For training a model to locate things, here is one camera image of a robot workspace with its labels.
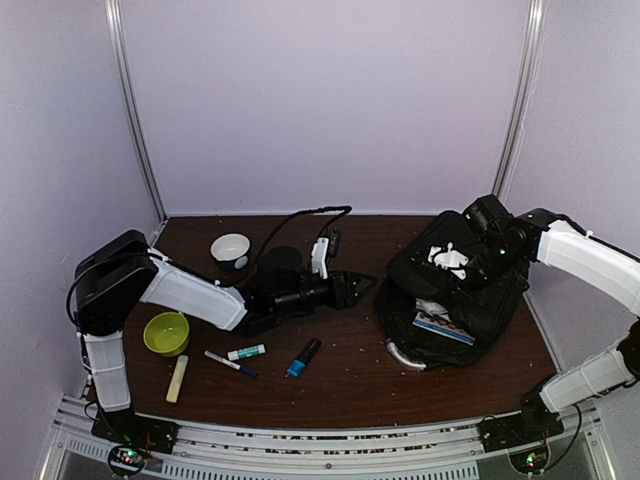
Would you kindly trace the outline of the right aluminium corner post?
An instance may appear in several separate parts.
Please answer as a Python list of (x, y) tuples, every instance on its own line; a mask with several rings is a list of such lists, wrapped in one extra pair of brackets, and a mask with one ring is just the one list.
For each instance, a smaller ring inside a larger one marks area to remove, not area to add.
[(547, 2), (531, 0), (518, 79), (492, 194), (506, 203), (524, 139), (524, 120), (533, 96), (543, 40)]

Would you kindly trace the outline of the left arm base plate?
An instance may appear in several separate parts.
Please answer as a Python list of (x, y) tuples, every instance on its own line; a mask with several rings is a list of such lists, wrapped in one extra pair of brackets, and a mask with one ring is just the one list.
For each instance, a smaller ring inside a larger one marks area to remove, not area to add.
[(134, 446), (153, 453), (171, 454), (179, 426), (166, 420), (133, 415), (100, 417), (91, 428), (95, 437), (117, 444)]

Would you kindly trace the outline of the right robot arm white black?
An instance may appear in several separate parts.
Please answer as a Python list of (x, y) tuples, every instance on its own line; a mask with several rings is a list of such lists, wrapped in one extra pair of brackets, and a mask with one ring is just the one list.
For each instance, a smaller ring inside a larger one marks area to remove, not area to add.
[[(639, 315), (639, 258), (593, 236), (570, 217), (543, 208), (519, 216), (504, 210), (487, 218), (477, 199), (465, 211), (481, 233), (483, 249), (464, 266), (464, 284), (480, 289), (521, 263), (538, 262), (568, 273)], [(639, 324), (617, 344), (538, 387), (533, 404), (513, 419), (519, 440), (535, 440), (551, 414), (639, 380)]]

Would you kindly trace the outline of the green white glue stick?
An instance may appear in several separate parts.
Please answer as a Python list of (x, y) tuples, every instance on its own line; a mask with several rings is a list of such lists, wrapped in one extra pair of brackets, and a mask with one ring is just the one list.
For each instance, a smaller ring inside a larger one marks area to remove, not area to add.
[(239, 361), (255, 356), (263, 355), (266, 353), (266, 347), (264, 344), (258, 344), (238, 350), (229, 351), (227, 353), (227, 359), (229, 361)]

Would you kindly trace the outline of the blue Hamer book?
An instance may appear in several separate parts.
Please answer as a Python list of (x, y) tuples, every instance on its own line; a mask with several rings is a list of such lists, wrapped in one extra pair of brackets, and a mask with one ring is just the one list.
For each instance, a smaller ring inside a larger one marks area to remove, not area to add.
[(448, 315), (448, 310), (444, 306), (432, 300), (417, 299), (416, 309), (429, 316), (446, 317)]

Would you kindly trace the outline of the yellow highlighter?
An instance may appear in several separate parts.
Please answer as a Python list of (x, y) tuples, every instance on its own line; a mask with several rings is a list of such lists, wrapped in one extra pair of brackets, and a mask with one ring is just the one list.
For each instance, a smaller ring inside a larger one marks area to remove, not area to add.
[(168, 386), (165, 400), (168, 403), (176, 403), (179, 397), (180, 389), (186, 369), (188, 366), (189, 357), (187, 355), (180, 355), (176, 361), (171, 380)]

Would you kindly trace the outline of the blue black highlighter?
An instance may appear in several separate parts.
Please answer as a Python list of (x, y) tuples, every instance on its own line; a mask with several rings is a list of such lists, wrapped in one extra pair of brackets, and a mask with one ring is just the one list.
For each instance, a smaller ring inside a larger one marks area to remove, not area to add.
[(299, 378), (300, 375), (309, 365), (310, 361), (316, 355), (322, 345), (322, 341), (317, 338), (312, 338), (293, 360), (290, 366), (287, 368), (286, 375), (292, 378)]

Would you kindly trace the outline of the aluminium front rail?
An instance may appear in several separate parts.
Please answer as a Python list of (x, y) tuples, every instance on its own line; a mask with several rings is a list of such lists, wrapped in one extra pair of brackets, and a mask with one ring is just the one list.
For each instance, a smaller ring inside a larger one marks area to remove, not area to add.
[(562, 416), (564, 432), (488, 451), (477, 418), (416, 426), (300, 430), (177, 421), (170, 453), (152, 453), (136, 479), (616, 479), (594, 406)]

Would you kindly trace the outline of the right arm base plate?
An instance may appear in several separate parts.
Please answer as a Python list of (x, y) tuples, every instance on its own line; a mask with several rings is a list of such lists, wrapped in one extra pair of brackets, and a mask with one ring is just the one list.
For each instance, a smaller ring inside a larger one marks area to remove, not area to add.
[(486, 453), (541, 442), (564, 432), (564, 425), (557, 417), (552, 416), (542, 423), (531, 423), (521, 413), (484, 418), (477, 428)]

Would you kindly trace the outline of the black student bag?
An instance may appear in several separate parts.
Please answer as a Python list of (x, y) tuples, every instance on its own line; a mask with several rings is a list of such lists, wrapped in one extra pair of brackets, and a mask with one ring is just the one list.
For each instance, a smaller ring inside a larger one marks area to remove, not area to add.
[[(480, 209), (495, 218), (505, 209)], [(454, 249), (469, 258), (484, 244), (481, 233), (464, 212), (445, 211), (385, 267), (385, 278), (374, 302), (389, 353), (409, 369), (430, 370), (441, 366), (467, 367), (475, 364), (506, 330), (529, 287), (529, 266), (525, 262), (480, 289), (470, 289), (464, 280), (427, 261), (432, 246)], [(412, 324), (416, 300), (432, 300), (448, 310), (442, 317), (475, 338), (463, 343), (433, 334)]]

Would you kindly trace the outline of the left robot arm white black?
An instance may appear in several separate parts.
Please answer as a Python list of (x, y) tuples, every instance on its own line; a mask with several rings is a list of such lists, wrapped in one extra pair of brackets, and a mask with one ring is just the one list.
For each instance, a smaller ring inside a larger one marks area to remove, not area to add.
[(331, 243), (329, 237), (316, 240), (307, 268), (277, 262), (270, 269), (260, 268), (241, 287), (224, 286), (188, 270), (149, 246), (137, 230), (81, 261), (65, 308), (87, 356), (106, 429), (123, 444), (137, 442), (144, 433), (131, 400), (123, 346), (124, 326), (137, 304), (173, 309), (241, 337), (258, 336), (319, 307), (350, 309), (377, 280), (329, 269)]

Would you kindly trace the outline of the aluminium corner post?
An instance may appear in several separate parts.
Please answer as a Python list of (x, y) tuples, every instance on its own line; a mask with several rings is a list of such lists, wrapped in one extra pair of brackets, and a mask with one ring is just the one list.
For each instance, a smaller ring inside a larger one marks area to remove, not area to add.
[(492, 194), (506, 203), (524, 139), (524, 120), (533, 96), (543, 40), (547, 2), (531, 0), (518, 79)]
[(127, 125), (133, 142), (137, 163), (141, 170), (145, 190), (151, 201), (156, 220), (161, 226), (164, 226), (169, 217), (161, 199), (158, 182), (151, 164), (139, 108), (135, 97), (134, 83), (129, 65), (125, 32), (122, 22), (121, 2), (117, 0), (105, 0), (104, 7), (122, 98), (124, 101)]

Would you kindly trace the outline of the green plastic bowl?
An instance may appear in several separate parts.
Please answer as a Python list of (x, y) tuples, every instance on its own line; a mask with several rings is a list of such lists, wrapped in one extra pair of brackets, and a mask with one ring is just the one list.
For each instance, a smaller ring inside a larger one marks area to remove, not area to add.
[(189, 343), (190, 325), (176, 312), (164, 312), (153, 317), (143, 331), (148, 350), (162, 357), (182, 354)]

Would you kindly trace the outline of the white black ceramic bowl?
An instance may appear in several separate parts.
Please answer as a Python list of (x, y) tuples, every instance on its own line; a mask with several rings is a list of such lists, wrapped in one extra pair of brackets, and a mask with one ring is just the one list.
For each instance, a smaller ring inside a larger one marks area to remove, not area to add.
[(219, 269), (242, 270), (249, 264), (251, 241), (239, 233), (225, 234), (213, 241), (210, 254)]

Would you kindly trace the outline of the left aluminium corner post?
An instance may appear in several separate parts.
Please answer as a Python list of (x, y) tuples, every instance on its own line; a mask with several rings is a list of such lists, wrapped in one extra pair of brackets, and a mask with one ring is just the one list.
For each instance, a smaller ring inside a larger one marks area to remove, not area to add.
[(158, 182), (151, 164), (139, 108), (135, 97), (134, 83), (129, 65), (125, 32), (122, 22), (121, 2), (117, 0), (105, 0), (104, 7), (122, 98), (124, 101), (127, 125), (133, 142), (137, 163), (141, 170), (145, 190), (151, 201), (156, 220), (161, 226), (164, 226), (169, 217), (161, 199)]

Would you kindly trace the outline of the dog picture book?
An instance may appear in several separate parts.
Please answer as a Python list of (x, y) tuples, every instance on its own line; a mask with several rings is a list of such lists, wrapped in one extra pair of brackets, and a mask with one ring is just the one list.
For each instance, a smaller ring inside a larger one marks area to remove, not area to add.
[(412, 324), (420, 329), (468, 346), (475, 344), (475, 338), (472, 335), (439, 316), (417, 312)]

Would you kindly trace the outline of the white blue pen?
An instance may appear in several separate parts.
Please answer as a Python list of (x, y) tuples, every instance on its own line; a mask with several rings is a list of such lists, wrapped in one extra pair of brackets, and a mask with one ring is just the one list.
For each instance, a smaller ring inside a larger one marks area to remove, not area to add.
[(229, 367), (235, 371), (240, 372), (241, 374), (248, 376), (250, 378), (256, 378), (258, 376), (258, 373), (246, 368), (245, 366), (242, 366), (236, 362), (233, 362), (231, 360), (228, 360), (227, 358), (221, 357), (213, 352), (210, 352), (208, 350), (204, 351), (204, 356), (210, 360), (213, 360), (219, 364), (225, 365), (226, 367)]

